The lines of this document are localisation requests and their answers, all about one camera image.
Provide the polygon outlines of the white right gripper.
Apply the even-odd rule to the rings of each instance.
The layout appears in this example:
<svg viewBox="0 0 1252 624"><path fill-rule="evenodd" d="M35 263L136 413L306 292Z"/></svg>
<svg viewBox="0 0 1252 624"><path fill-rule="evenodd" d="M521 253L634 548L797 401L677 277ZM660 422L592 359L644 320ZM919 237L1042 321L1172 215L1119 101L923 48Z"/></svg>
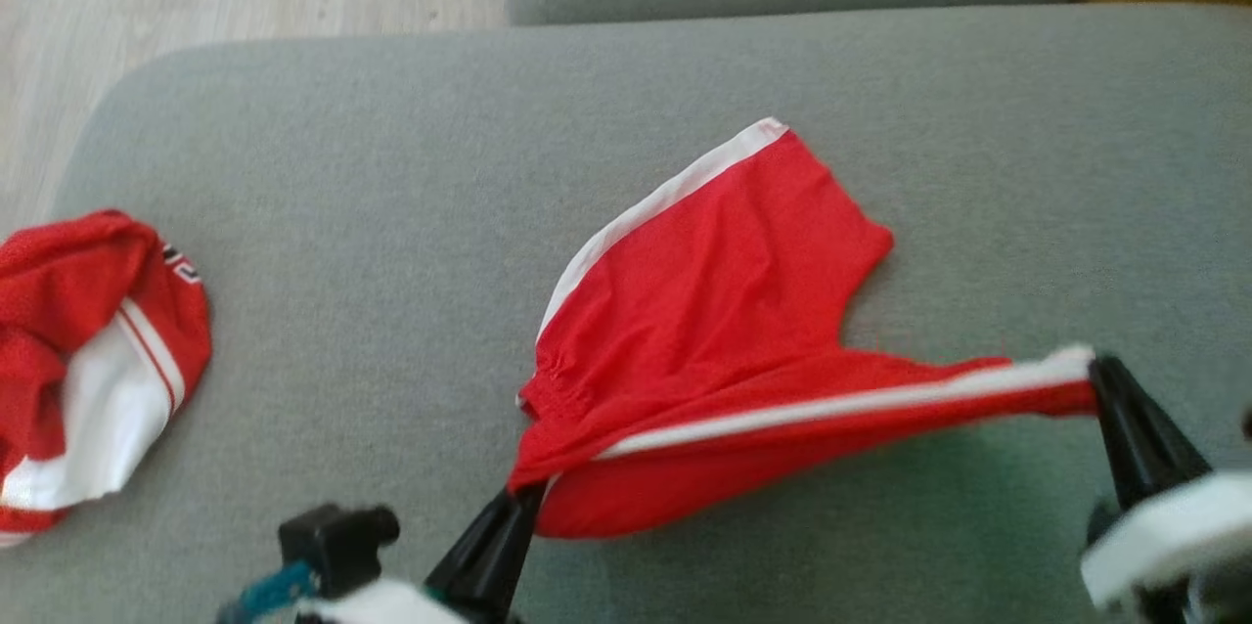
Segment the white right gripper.
<svg viewBox="0 0 1252 624"><path fill-rule="evenodd" d="M1090 383L1126 512L1080 558L1092 606L1123 623L1248 623L1249 471L1213 472L1114 355L1096 356Z"/></svg>

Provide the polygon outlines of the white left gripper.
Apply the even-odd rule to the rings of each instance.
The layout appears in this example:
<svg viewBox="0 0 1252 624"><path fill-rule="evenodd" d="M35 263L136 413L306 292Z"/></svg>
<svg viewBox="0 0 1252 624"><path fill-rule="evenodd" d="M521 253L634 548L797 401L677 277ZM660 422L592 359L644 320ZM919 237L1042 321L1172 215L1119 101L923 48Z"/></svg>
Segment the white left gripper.
<svg viewBox="0 0 1252 624"><path fill-rule="evenodd" d="M295 623L470 623L459 611L480 610L481 623L513 623L546 491L545 484L501 491L429 571L424 590L381 578L341 599L300 599Z"/></svg>

